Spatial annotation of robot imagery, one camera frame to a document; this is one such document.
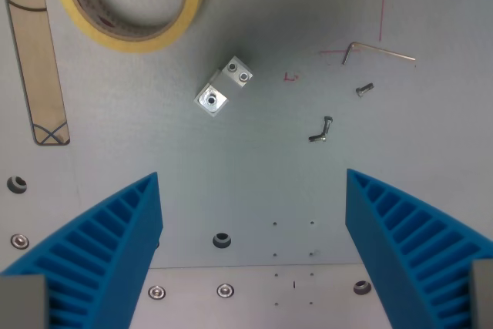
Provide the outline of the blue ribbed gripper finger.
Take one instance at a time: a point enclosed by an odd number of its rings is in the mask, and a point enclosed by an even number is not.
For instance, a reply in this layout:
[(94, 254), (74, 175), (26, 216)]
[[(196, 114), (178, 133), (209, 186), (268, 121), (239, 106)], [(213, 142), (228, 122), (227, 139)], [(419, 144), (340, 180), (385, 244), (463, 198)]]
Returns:
[(356, 170), (345, 224), (393, 328), (470, 328), (469, 274), (492, 242), (454, 217)]
[(2, 271), (42, 275), (50, 328), (128, 328), (163, 230), (156, 173), (80, 214)]

